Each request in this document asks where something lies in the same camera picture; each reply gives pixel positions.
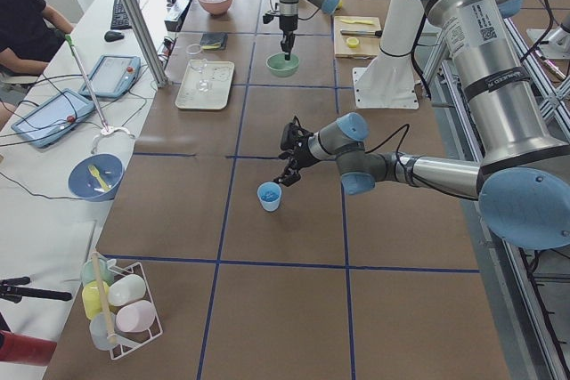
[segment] white desk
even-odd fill
[[[124,30],[125,38],[120,41],[104,42],[103,35],[110,27],[112,1],[95,0],[71,34],[86,70],[90,70],[103,54],[138,55],[142,64],[146,62],[133,30]],[[166,15],[164,1],[141,0],[141,7],[158,48],[167,34],[163,22]],[[78,73],[67,44],[61,47],[45,71],[48,77]],[[55,79],[54,83],[60,89],[78,90],[83,81],[81,78]],[[126,124],[132,133],[138,135],[155,91],[152,75],[147,70],[132,88],[132,92],[142,98],[126,94],[103,107],[110,125],[123,125],[140,109]],[[32,88],[26,99],[40,103],[55,94],[55,89],[44,82]],[[102,102],[102,106],[107,104],[107,101]],[[24,115],[31,109],[32,106],[22,104],[17,113]],[[4,156],[0,171],[35,193],[73,197],[67,185],[69,172],[80,160],[90,156],[92,140],[99,133],[99,128],[79,124],[53,146],[42,150],[27,143],[2,147],[22,142],[18,136],[8,136],[12,134],[10,125],[17,119],[13,117],[0,133],[0,154]],[[100,125],[96,113],[87,120]],[[133,146],[134,139],[124,133],[115,133],[100,140],[97,152],[118,156],[126,167]],[[111,205],[112,201],[92,203],[32,197],[16,184],[0,177],[0,246],[4,249],[0,257],[0,279],[30,276],[32,283],[29,287],[67,291],[75,295],[89,242],[92,241],[93,245],[99,238]],[[18,304],[0,300],[0,312],[13,332],[57,341],[72,303],[37,298],[24,298]],[[39,379],[44,372],[43,367],[0,362],[0,378],[3,379]]]

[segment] keyboard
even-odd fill
[[[113,17],[110,21],[111,30],[125,30],[131,28],[131,22],[126,15],[125,6],[121,0],[113,1]]]

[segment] blue bowl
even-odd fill
[[[99,175],[110,187],[108,191],[105,191],[99,181],[91,175],[89,165],[94,165],[99,170]],[[110,200],[115,198],[124,172],[125,168],[119,158],[102,153],[79,162],[69,175],[68,186],[74,195],[84,200],[92,202]]]

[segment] dish rack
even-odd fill
[[[144,279],[144,284],[146,286],[146,293],[142,300],[147,300],[152,303],[155,308],[156,316],[152,325],[140,332],[140,333],[125,333],[123,331],[116,330],[112,318],[110,316],[109,301],[104,291],[102,284],[102,275],[98,260],[100,259],[98,253],[93,253],[91,255],[95,280],[97,281],[97,290],[99,291],[99,298],[102,303],[102,312],[105,316],[106,327],[107,327],[107,340],[111,345],[116,344],[112,349],[109,350],[110,358],[112,360],[119,360],[129,353],[143,347],[144,345],[150,343],[152,340],[162,336],[162,325],[160,324],[159,314],[156,311],[156,305],[152,299],[151,289],[149,288],[149,282],[144,274],[143,265],[140,262],[132,263],[127,267],[121,268],[116,264],[108,264],[108,269],[112,271],[116,276],[126,276],[129,274],[135,274]]]

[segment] green bowl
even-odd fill
[[[289,61],[285,60],[285,53],[276,53],[267,59],[267,68],[274,76],[289,77],[295,74],[299,68],[299,57],[291,54]]]

